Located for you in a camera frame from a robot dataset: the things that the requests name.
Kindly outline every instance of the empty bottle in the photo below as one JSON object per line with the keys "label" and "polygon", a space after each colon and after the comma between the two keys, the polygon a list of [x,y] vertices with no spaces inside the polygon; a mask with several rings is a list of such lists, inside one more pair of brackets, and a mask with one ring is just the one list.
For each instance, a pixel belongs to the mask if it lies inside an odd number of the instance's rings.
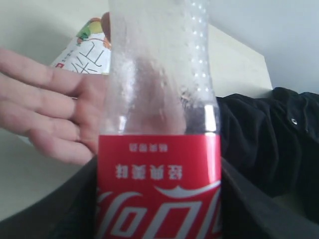
{"label": "empty bottle", "polygon": [[110,0],[97,239],[221,237],[207,0]]}

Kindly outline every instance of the black clothing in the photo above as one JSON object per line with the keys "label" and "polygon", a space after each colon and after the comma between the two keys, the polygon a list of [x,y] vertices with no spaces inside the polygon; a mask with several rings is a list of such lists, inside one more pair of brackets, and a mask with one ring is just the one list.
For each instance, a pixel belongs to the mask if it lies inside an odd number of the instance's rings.
{"label": "black clothing", "polygon": [[218,103],[222,156],[271,197],[296,190],[319,223],[319,95],[275,88],[268,99]]}
{"label": "black clothing", "polygon": [[[222,171],[223,238],[319,238],[316,223],[268,197],[296,190],[307,217],[319,223],[319,96],[276,88],[267,99],[234,94],[217,100],[227,159]],[[57,191],[1,222],[0,238],[92,238],[95,188],[93,159]]]}

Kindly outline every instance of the human hand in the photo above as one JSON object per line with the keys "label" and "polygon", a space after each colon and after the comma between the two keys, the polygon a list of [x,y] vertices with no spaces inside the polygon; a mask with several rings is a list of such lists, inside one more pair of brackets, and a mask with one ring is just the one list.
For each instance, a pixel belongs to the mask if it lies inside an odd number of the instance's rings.
{"label": "human hand", "polygon": [[[103,29],[110,35],[109,17]],[[50,68],[0,48],[0,127],[44,155],[85,164],[98,150],[106,76]]]}

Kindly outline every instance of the coca-cola logo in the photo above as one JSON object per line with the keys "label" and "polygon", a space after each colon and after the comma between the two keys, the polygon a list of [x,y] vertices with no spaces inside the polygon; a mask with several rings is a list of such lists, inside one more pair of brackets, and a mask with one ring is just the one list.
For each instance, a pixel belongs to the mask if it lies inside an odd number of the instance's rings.
{"label": "coca-cola logo", "polygon": [[[155,189],[167,197],[167,201],[163,202],[156,213],[152,215],[151,221],[146,224],[142,224],[142,220],[148,213],[147,207],[141,206],[123,206],[124,203],[129,203],[130,199],[135,197],[143,197],[144,195],[139,192],[124,192],[113,197],[113,200],[109,200],[110,196],[114,192],[105,192],[98,196],[97,213],[101,212],[101,206],[107,205],[107,209],[104,215],[101,216],[101,222],[96,233],[96,239],[105,239],[106,232],[108,231],[110,236],[115,238],[135,238],[138,228],[143,228],[142,239],[159,239],[157,234],[160,232],[163,223],[169,219],[169,213],[176,209],[188,209],[185,214],[181,225],[176,229],[176,235],[174,238],[161,238],[161,239],[185,239],[189,238],[189,231],[192,227],[197,227],[196,235],[190,238],[194,239],[206,239],[206,238],[218,238],[221,232],[221,203],[220,203],[220,181],[205,187],[186,190],[179,186],[174,189],[167,190],[159,187]],[[203,203],[207,196],[201,200],[201,195],[208,192],[213,192],[209,195],[210,202],[203,217],[198,218],[198,214],[203,207]],[[123,229],[124,223],[127,221],[129,215],[134,215],[134,218],[130,220],[129,225]]]}

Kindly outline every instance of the red label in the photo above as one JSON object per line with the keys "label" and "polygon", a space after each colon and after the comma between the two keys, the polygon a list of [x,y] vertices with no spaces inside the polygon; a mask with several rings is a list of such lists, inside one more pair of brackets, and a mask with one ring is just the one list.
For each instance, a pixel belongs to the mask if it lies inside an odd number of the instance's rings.
{"label": "red label", "polygon": [[96,239],[221,236],[217,135],[100,136]]}

